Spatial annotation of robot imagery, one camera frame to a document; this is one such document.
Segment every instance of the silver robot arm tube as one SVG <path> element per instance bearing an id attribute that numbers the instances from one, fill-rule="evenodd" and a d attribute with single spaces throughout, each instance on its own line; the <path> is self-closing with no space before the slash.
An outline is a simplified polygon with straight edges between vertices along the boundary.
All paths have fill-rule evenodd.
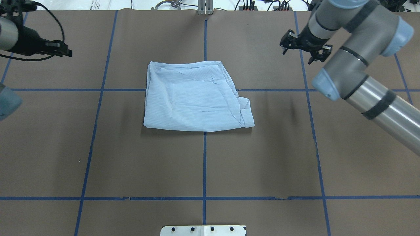
<path id="1" fill-rule="evenodd" d="M 420 156 L 420 111 L 364 72 L 377 56 L 403 47 L 412 27 L 375 0 L 324 0 L 293 40 L 320 49 L 341 27 L 352 35 L 312 85 L 331 100 L 346 100 Z"/>

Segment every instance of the black band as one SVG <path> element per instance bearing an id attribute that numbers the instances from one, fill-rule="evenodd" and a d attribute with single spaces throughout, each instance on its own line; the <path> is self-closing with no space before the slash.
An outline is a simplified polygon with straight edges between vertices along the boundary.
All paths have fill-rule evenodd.
<path id="1" fill-rule="evenodd" d="M 353 31 L 373 12 L 373 10 L 379 5 L 379 2 L 375 0 L 370 0 L 367 2 L 362 9 L 351 19 L 347 25 L 344 26 L 344 29 L 349 33 Z"/>
<path id="2" fill-rule="evenodd" d="M 363 64 L 365 66 L 369 66 L 368 61 L 364 57 L 362 57 L 359 53 L 357 53 L 357 52 L 355 52 L 355 51 L 353 51 L 350 48 L 345 47 L 345 46 L 342 46 L 340 49 L 352 54 L 353 56 L 355 56 L 357 59 L 359 59 L 361 62 L 363 62 Z"/>
<path id="3" fill-rule="evenodd" d="M 339 29 L 340 29 L 340 28 L 338 28 L 338 29 L 329 29 L 329 28 L 327 28 L 327 27 L 323 26 L 323 25 L 319 22 L 318 17 L 316 16 L 316 14 L 315 14 L 315 20 L 316 20 L 316 23 L 318 23 L 318 25 L 319 25 L 321 28 L 323 28 L 324 30 L 328 30 L 328 31 L 337 31 L 337 30 L 339 30 Z"/>
<path id="4" fill-rule="evenodd" d="M 392 90 L 388 90 L 385 94 L 385 96 L 371 109 L 369 109 L 367 112 L 362 113 L 364 117 L 366 117 L 368 120 L 372 120 L 373 118 L 380 115 L 382 112 L 384 112 L 389 105 L 395 100 L 396 94 Z"/>
<path id="5" fill-rule="evenodd" d="M 358 90 L 360 88 L 360 86 L 369 78 L 368 75 L 366 75 L 363 80 L 349 93 L 347 94 L 347 96 L 343 97 L 344 100 L 347 100 L 350 96 L 353 95 L 354 92 L 356 92 L 356 90 Z"/>

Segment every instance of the light blue cloth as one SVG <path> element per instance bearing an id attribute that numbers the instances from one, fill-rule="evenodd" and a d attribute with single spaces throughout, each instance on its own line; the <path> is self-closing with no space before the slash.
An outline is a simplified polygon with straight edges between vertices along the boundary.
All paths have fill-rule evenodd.
<path id="1" fill-rule="evenodd" d="M 220 61 L 150 62 L 144 126 L 212 132 L 253 127 L 254 118 Z"/>

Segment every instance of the cloth fold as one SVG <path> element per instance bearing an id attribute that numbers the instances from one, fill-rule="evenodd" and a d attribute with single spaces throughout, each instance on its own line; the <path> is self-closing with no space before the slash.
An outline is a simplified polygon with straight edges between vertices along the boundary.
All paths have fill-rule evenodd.
<path id="1" fill-rule="evenodd" d="M 150 62 L 144 126 L 212 132 L 253 127 L 254 118 L 220 61 Z"/>

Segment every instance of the light blue joint cap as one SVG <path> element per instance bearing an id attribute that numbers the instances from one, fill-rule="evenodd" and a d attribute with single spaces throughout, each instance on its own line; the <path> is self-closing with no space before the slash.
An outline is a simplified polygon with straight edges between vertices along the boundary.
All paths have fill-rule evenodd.
<path id="1" fill-rule="evenodd" d="M 12 114 L 20 105 L 22 99 L 9 87 L 0 92 L 0 121 Z"/>
<path id="2" fill-rule="evenodd" d="M 404 47 L 408 41 L 413 37 L 414 29 L 405 22 L 400 16 L 398 16 L 398 26 L 396 28 L 394 37 L 392 37 L 391 42 L 382 52 L 382 56 L 388 57 L 398 52 L 402 47 Z"/>
<path id="3" fill-rule="evenodd" d="M 318 75 L 312 80 L 312 86 L 332 101 L 340 98 L 340 94 L 334 82 L 324 68 L 322 68 Z"/>
<path id="4" fill-rule="evenodd" d="M 369 0 L 328 0 L 333 6 L 341 9 L 355 9 L 363 6 Z"/>

